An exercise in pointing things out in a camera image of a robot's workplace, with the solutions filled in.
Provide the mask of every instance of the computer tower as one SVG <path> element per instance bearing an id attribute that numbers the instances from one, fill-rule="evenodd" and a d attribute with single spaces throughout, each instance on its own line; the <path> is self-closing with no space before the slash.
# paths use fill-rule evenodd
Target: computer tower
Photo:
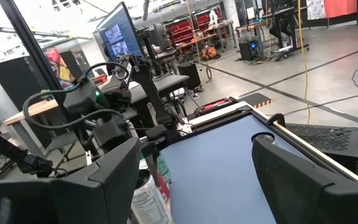
<path id="1" fill-rule="evenodd" d="M 180 75 L 187 75 L 189 79 L 186 80 L 185 86 L 188 89 L 195 89 L 201 85 L 200 76 L 195 63 L 185 62 L 178 65 L 178 71 Z"/>
<path id="2" fill-rule="evenodd" d="M 358 175 L 357 128 L 287 124 L 287 129 Z"/>
<path id="3" fill-rule="evenodd" d="M 258 55 L 258 43 L 256 40 L 239 43 L 241 60 L 252 61 Z"/>

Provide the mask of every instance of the metal pole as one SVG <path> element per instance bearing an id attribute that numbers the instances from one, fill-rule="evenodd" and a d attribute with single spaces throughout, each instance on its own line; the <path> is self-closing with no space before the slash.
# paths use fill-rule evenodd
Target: metal pole
<path id="1" fill-rule="evenodd" d="M 20 37 L 23 46 L 27 49 L 30 56 L 33 58 L 35 66 L 40 71 L 38 73 L 34 73 L 34 75 L 39 78 L 46 81 L 49 89 L 51 90 L 61 90 L 62 86 L 60 85 L 60 82 L 58 78 L 55 76 L 52 68 L 50 67 L 50 64 L 48 63 L 47 59 L 45 58 L 44 53 L 42 52 L 39 44 L 35 40 L 34 36 L 31 33 L 31 30 L 27 23 L 25 22 L 22 14 L 20 13 L 19 9 L 17 8 L 14 0 L 0 0 L 0 5 L 2 9 L 4 10 L 7 18 L 10 20 L 13 28 L 16 30 L 17 35 Z M 64 106 L 63 102 L 65 99 L 65 96 L 63 95 L 56 95 L 55 96 L 56 102 L 59 105 L 60 111 L 62 111 L 63 117 L 66 119 L 66 121 L 70 122 L 75 119 L 78 119 L 80 116 L 78 114 L 72 114 L 70 113 Z M 86 130 L 82 127 L 82 125 L 77 125 L 73 127 L 73 131 L 75 132 L 78 139 L 80 139 L 80 135 L 84 139 L 88 139 L 88 133 Z M 86 151 L 91 151 L 92 154 L 98 155 L 98 151 L 96 150 L 95 146 L 92 142 L 90 142 L 87 145 L 83 145 L 84 149 Z"/>

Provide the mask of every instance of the desktop computer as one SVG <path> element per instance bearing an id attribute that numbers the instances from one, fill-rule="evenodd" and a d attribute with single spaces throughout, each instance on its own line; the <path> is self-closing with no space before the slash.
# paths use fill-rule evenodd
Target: desktop computer
<path id="1" fill-rule="evenodd" d="M 246 40 L 245 42 L 239 42 L 241 60 L 252 61 L 258 56 L 258 41 Z"/>

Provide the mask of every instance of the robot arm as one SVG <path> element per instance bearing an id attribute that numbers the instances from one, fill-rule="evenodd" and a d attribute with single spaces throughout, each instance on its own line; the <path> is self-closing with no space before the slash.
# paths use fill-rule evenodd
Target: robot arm
<path id="1" fill-rule="evenodd" d="M 38 177 L 54 175 L 52 161 L 29 154 L 2 137 L 0 137 L 0 153 L 14 161 L 24 174 L 37 174 Z"/>

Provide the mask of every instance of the yellow cable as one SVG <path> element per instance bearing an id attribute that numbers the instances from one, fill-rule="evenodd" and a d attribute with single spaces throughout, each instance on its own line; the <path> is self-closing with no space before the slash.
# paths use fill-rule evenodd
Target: yellow cable
<path id="1" fill-rule="evenodd" d="M 266 0 L 266 11 L 265 11 L 265 14 L 267 15 L 267 0 Z M 266 60 L 264 60 L 263 62 L 257 62 L 257 63 L 259 63 L 259 64 L 261 64 L 261 63 L 266 63 L 268 60 L 269 60 L 269 58 L 270 58 L 270 56 L 271 56 L 271 53 L 272 53 L 272 35 L 270 34 L 270 33 L 268 33 L 268 36 L 269 36 L 269 40 L 268 40 L 268 57 L 266 58 Z"/>
<path id="2" fill-rule="evenodd" d="M 307 96 L 308 96 L 308 85 L 309 85 L 309 75 L 308 75 L 308 66 L 306 64 L 306 55 L 305 55 L 305 51 L 303 50 L 303 38 L 302 38 L 302 25 L 301 25 L 301 0 L 298 0 L 298 22 L 299 22 L 299 36 L 301 39 L 301 50 L 302 50 L 302 57 L 303 57 L 303 64 L 305 65 L 305 75 L 306 75 L 306 83 L 305 83 L 305 103 L 308 106 L 308 122 L 307 124 L 310 123 L 310 106 L 307 100 Z"/>
<path id="3" fill-rule="evenodd" d="M 196 32 L 194 31 L 194 26 L 193 26 L 193 16 L 191 15 L 191 12 L 190 12 L 190 7 L 189 7 L 189 4 L 188 4 L 188 1 L 186 1 L 186 5 L 187 5 L 187 10 L 189 12 L 189 18 L 190 18 L 190 24 L 191 24 L 191 28 L 193 30 L 193 38 L 195 40 L 195 43 L 196 43 L 196 51 L 197 51 L 197 57 L 198 57 L 198 63 L 201 63 L 201 60 L 200 60 L 200 53 L 198 52 L 198 41 L 196 39 Z"/>

